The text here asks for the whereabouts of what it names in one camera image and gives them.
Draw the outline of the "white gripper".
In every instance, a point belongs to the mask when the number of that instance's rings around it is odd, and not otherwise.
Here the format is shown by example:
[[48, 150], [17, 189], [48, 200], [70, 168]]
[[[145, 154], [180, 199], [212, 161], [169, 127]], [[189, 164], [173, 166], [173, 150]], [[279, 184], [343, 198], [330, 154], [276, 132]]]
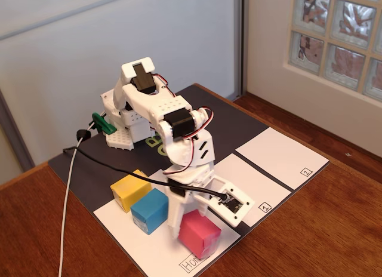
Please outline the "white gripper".
[[198, 211], [205, 217], [209, 200], [204, 198], [215, 196], [215, 191], [208, 188], [214, 177], [214, 163], [189, 166], [180, 169], [172, 165], [164, 170], [165, 194], [169, 199], [168, 204], [168, 227], [171, 236], [178, 238], [183, 216], [195, 209], [194, 196], [198, 203]]

